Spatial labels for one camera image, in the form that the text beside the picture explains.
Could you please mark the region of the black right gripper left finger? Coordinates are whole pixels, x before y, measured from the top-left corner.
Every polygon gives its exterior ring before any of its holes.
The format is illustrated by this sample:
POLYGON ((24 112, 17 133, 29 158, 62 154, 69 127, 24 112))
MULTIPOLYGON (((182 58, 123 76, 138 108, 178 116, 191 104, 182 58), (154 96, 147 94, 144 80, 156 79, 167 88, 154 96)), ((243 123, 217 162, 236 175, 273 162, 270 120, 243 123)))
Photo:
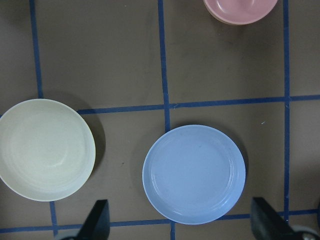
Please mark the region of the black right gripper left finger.
POLYGON ((107 199, 97 200, 76 235, 77 240, 107 240, 110 234, 110 211, 107 199))

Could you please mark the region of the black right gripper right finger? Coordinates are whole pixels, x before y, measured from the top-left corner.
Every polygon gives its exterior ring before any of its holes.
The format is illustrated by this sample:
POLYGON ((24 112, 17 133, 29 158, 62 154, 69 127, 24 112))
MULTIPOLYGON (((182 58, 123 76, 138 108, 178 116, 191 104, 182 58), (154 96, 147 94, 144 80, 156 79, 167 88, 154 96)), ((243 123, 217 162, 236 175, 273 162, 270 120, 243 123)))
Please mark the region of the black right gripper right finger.
POLYGON ((295 232, 263 197, 253 197, 250 226, 256 240, 294 240, 295 232))

